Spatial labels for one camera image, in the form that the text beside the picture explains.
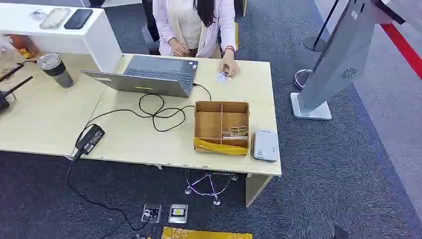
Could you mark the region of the person's left hand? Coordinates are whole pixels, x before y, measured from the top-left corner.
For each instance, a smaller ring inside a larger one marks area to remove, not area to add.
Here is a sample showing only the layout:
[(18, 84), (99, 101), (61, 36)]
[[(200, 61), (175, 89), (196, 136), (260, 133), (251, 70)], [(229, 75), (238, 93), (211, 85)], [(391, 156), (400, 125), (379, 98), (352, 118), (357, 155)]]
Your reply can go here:
[(235, 77), (238, 75), (240, 67), (236, 61), (229, 57), (223, 57), (220, 61), (219, 71), (226, 74), (228, 77)]

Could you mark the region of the person's right hand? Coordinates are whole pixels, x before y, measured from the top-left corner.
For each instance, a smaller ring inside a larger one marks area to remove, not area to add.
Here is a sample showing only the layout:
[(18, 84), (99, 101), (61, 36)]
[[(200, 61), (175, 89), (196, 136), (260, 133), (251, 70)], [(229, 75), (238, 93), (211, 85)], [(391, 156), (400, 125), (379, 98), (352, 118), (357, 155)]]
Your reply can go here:
[(190, 55), (190, 51), (187, 46), (180, 43), (176, 38), (171, 38), (169, 40), (169, 44), (171, 46), (172, 53), (174, 56), (187, 57)]

